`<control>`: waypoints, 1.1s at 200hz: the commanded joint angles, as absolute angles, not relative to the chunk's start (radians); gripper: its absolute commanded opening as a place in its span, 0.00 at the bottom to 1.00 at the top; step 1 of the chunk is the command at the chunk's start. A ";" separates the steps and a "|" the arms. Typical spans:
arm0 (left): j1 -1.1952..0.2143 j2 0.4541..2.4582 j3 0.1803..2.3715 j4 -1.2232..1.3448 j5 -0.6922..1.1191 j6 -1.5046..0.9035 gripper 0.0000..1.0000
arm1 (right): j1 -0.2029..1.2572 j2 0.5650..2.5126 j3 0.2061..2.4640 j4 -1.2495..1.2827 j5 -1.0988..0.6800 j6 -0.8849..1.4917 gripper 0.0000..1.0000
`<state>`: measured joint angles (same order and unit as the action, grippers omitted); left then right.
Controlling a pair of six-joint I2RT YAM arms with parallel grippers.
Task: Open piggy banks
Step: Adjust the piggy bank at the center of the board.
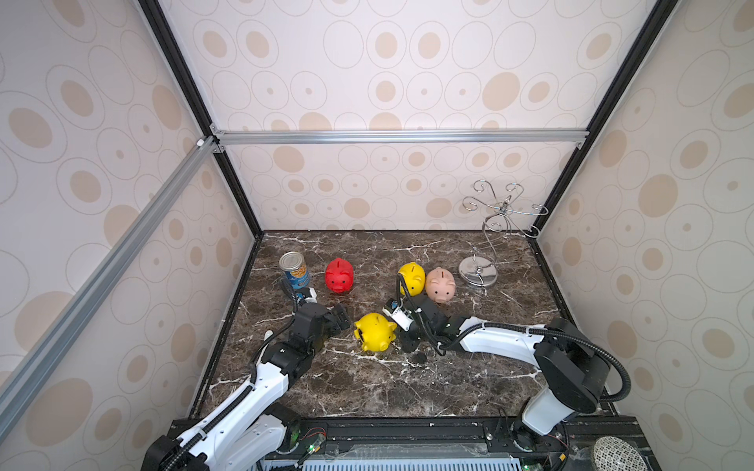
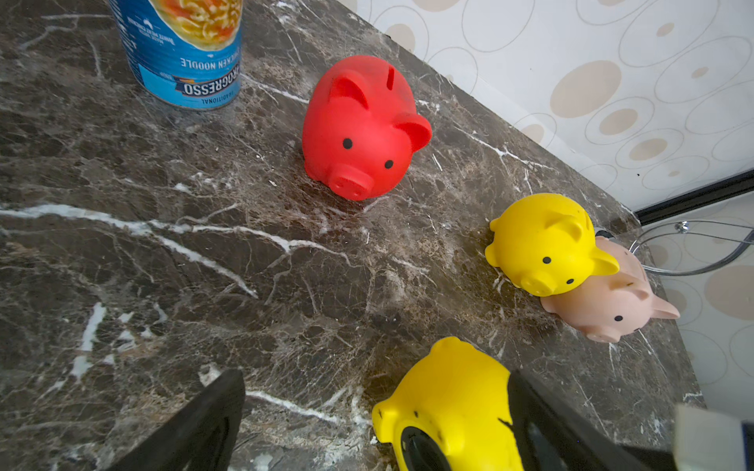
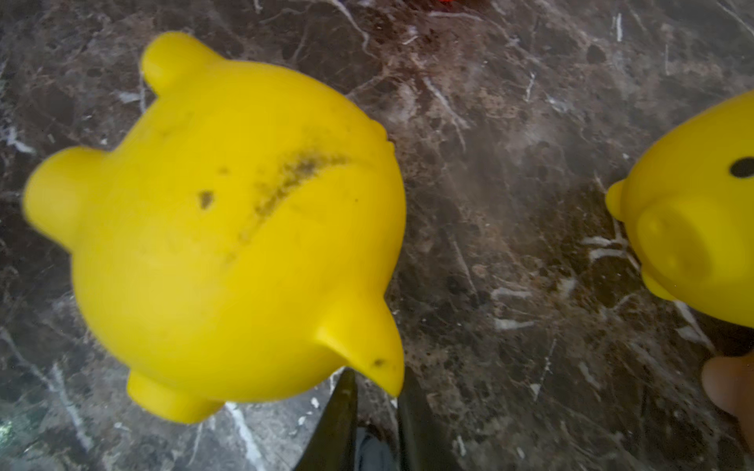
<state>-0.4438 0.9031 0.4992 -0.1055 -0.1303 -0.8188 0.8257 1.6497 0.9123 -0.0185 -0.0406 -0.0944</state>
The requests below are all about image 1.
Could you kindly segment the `pink piggy bank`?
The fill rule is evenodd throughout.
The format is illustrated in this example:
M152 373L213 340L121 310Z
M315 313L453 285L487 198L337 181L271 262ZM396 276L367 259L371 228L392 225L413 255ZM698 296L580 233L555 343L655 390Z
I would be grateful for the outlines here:
M426 275L425 291L434 302L450 302L456 295L456 290L455 277L449 270L437 267Z

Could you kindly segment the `yellow piggy bank front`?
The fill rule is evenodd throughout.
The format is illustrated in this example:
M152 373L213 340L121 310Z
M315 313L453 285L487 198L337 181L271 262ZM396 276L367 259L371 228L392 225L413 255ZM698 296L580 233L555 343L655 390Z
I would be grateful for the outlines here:
M405 264L399 269L399 274L403 277L404 283L408 288L408 293L411 296L417 296L423 292L426 274L419 264L415 262Z

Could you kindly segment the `yellow piggy bank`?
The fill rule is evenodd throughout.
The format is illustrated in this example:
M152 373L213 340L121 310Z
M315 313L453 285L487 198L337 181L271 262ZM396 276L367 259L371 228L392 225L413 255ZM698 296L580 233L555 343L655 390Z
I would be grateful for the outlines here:
M396 339L398 325L379 313L369 313L355 322L355 338L367 352L386 351Z
M419 264L415 262L405 264L399 269L399 274L403 277L404 283L408 288L408 293L411 296L417 296L423 292L426 274Z

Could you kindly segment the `red piggy bank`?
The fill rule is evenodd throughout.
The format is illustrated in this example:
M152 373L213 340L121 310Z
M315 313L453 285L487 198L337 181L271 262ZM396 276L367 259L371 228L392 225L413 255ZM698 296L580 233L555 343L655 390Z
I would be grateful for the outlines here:
M355 271L346 259L336 258L330 262L325 271L325 284L334 294L346 294L353 288Z

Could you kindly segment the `yellow piggy bank back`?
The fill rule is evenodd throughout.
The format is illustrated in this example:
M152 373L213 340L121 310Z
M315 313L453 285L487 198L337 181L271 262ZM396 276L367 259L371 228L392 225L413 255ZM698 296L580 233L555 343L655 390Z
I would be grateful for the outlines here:
M386 351L396 339L398 325L379 313L369 313L355 322L355 338L367 352Z

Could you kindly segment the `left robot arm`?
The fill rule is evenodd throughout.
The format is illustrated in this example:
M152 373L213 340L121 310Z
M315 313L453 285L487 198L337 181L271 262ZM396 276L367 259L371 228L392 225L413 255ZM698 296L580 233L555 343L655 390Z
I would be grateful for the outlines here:
M292 302L288 322L251 357L245 382L176 438L159 437L143 470L247 470L283 445L284 422L265 411L310 369L325 342L353 327L347 307L317 302L312 288L281 287Z

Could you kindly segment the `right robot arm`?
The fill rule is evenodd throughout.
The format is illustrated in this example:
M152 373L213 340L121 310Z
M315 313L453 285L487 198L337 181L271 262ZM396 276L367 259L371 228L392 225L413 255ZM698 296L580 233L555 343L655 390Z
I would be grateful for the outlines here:
M510 425L512 438L525 451L569 418L591 414L602 402L624 400L631 391L626 367L564 318L522 326L448 316L425 294L391 299L383 312L398 325L405 352L427 341L439 355L489 353L536 367L546 386L527 400Z

